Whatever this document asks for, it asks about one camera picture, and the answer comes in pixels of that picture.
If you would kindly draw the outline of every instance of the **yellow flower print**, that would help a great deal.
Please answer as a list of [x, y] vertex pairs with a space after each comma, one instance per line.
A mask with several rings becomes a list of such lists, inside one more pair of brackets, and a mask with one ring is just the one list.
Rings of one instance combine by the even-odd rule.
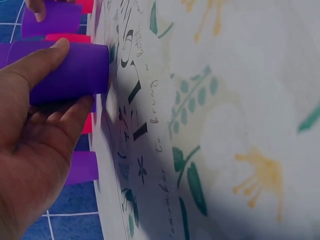
[[[211, 10], [216, 6], [216, 15], [215, 15], [215, 21], [213, 26], [213, 35], [217, 36], [221, 32], [221, 13], [222, 13], [222, 7], [225, 0], [207, 0], [207, 7], [205, 9], [202, 21], [200, 23], [200, 26], [198, 28], [198, 31], [194, 34], [194, 41], [196, 43], [199, 42], [201, 34], [203, 32], [204, 26], [207, 21], [207, 17]], [[190, 13], [196, 3], [196, 0], [181, 0], [181, 4], [186, 4], [186, 12]]]
[[279, 162], [265, 157], [257, 147], [253, 147], [248, 155], [236, 154], [238, 162], [247, 162], [254, 167], [254, 174], [233, 188], [234, 194], [243, 189], [243, 194], [247, 197], [256, 194], [247, 202], [250, 208], [254, 208], [263, 191], [272, 192], [279, 200], [277, 210], [277, 220], [282, 221], [284, 208], [284, 190], [282, 167]]

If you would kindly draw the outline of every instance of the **blue tiled floor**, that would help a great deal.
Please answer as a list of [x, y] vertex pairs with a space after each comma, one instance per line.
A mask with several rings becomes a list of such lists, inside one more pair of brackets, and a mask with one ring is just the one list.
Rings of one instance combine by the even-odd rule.
[[100, 240], [103, 239], [101, 227], [95, 223], [99, 216], [55, 216], [51, 219], [55, 240]]
[[23, 240], [51, 239], [47, 216], [40, 217], [25, 233]]
[[[22, 3], [22, 0], [0, 0], [0, 43], [22, 40], [21, 19], [25, 7]], [[86, 33], [86, 23], [87, 17], [83, 15], [78, 33]], [[88, 135], [80, 137], [75, 150], [89, 150]], [[53, 206], [27, 230], [22, 239], [103, 240], [93, 182], [65, 186]]]
[[49, 209], [50, 214], [76, 214], [97, 211], [93, 182], [65, 186], [59, 198]]

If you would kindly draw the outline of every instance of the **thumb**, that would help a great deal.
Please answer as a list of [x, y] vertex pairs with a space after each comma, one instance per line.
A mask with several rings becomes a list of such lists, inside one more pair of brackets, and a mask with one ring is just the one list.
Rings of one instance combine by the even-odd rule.
[[25, 0], [26, 7], [34, 12], [37, 22], [42, 22], [46, 17], [44, 0]]

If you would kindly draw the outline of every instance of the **green branch print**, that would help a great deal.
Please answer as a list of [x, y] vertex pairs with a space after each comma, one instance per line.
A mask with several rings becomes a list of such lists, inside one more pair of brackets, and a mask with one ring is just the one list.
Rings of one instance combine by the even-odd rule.
[[209, 66], [203, 69], [202, 74], [190, 78], [190, 81], [183, 79], [180, 83], [179, 91], [176, 91], [175, 106], [172, 108], [172, 119], [168, 123], [170, 137], [172, 130], [175, 134], [179, 133], [180, 124], [187, 125], [188, 115], [193, 114], [196, 107], [206, 103], [207, 95], [213, 96], [218, 89], [218, 80], [215, 76], [210, 78], [209, 86], [203, 85], [211, 73]]

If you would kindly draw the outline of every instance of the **purple cardboard roll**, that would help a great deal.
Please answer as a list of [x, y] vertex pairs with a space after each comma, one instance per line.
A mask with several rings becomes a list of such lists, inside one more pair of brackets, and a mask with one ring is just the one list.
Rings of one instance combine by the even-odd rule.
[[0, 69], [7, 65], [7, 58], [11, 48], [11, 44], [0, 43]]
[[75, 34], [78, 31], [82, 5], [58, 1], [44, 1], [44, 4], [46, 17], [42, 22], [37, 22], [35, 14], [27, 7], [24, 9], [21, 25], [23, 38], [47, 34]]
[[94, 151], [75, 151], [69, 175], [64, 185], [91, 182], [99, 178], [98, 163]]
[[[53, 44], [51, 41], [16, 41], [9, 51], [7, 64]], [[71, 42], [69, 53], [63, 63], [31, 91], [30, 104], [106, 93], [108, 76], [107, 46]]]

